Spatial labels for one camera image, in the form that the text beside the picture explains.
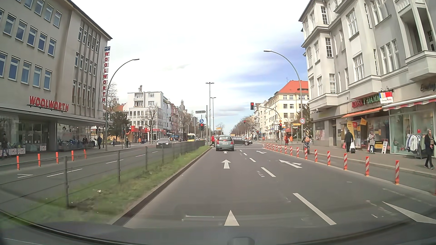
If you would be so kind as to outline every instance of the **silver car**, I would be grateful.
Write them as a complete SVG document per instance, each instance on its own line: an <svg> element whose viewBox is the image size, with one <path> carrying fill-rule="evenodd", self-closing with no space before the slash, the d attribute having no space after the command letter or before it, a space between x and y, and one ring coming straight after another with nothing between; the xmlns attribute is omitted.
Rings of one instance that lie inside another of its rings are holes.
<svg viewBox="0 0 436 245"><path fill-rule="evenodd" d="M220 135L215 141L215 150L235 150L235 143L230 135Z"/></svg>

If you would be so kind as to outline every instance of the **yellow bus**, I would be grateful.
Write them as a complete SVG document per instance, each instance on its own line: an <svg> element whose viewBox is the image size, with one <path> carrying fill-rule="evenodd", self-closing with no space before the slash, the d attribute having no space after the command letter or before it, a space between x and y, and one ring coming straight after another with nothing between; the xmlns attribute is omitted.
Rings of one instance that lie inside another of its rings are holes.
<svg viewBox="0 0 436 245"><path fill-rule="evenodd" d="M195 141L195 134L194 133L188 134L188 141Z"/></svg>

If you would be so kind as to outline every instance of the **lamp post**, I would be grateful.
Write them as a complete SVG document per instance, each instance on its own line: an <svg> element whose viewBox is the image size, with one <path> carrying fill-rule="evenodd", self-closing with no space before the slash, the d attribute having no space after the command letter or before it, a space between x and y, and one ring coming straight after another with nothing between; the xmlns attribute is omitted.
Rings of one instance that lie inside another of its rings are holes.
<svg viewBox="0 0 436 245"><path fill-rule="evenodd" d="M110 80L109 80L108 89L106 90L106 95L105 95L105 102L106 102L106 114L105 114L105 117L106 117L106 121L105 121L105 135L106 135L106 139L105 139L105 151L108 150L108 144L107 144L107 139L108 139L108 116L109 116L109 115L108 115L108 91L109 91L109 88L110 88L110 84L111 84L111 82L112 82L112 78L113 78L113 76L115 76L116 72L117 72L121 67L123 67L123 65L125 65L125 64L127 64L127 63L129 63L129 62L131 62L131 61L137 61L137 60L139 60L139 59L129 60L129 61L127 61L126 63L122 64L120 67L118 67L118 69L114 72L114 74L112 75L112 77L111 77Z"/></svg>
<svg viewBox="0 0 436 245"><path fill-rule="evenodd" d="M216 97L211 97L211 99L212 99L212 129L214 130L214 128L215 128L215 107L214 107L214 99L215 99Z"/></svg>
<svg viewBox="0 0 436 245"><path fill-rule="evenodd" d="M298 82L300 84L300 105L301 105L300 116L303 117L303 93L301 92L301 80L300 80L300 75L298 75L297 69L295 69L295 66L285 56L283 56L275 51L272 51L271 49L265 49L264 52L272 52L272 53L276 53L276 54L282 56L283 58L285 58L289 62L289 64L291 64L292 68L294 68L294 71L297 74ZM301 125L301 139L303 140L303 124Z"/></svg>
<svg viewBox="0 0 436 245"><path fill-rule="evenodd" d="M206 82L206 84L209 84L209 129L206 132L209 141L211 137L211 84L214 84L214 82Z"/></svg>

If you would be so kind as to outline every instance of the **black sedan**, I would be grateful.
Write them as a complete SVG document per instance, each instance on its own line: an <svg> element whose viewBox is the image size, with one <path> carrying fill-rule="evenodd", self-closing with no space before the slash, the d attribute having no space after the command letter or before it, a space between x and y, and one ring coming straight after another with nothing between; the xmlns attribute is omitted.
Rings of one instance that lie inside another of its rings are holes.
<svg viewBox="0 0 436 245"><path fill-rule="evenodd" d="M168 138L160 138L156 142L156 148L171 148L171 141Z"/></svg>

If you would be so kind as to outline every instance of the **car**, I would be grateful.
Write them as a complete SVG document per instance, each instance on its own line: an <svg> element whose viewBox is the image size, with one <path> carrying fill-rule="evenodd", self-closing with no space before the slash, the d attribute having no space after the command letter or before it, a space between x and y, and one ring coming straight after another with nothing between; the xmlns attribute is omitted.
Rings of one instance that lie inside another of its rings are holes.
<svg viewBox="0 0 436 245"><path fill-rule="evenodd" d="M235 142L230 135L220 135L215 141L215 150L235 150Z"/></svg>
<svg viewBox="0 0 436 245"><path fill-rule="evenodd" d="M156 148L171 148L172 143L169 138L160 138L156 142Z"/></svg>
<svg viewBox="0 0 436 245"><path fill-rule="evenodd" d="M243 139L242 137L238 137L238 136L235 136L235 137L232 137L232 139L233 139L233 142L235 142L235 145L251 145L251 144L253 144L253 142L251 141L251 140L246 140L246 139Z"/></svg>

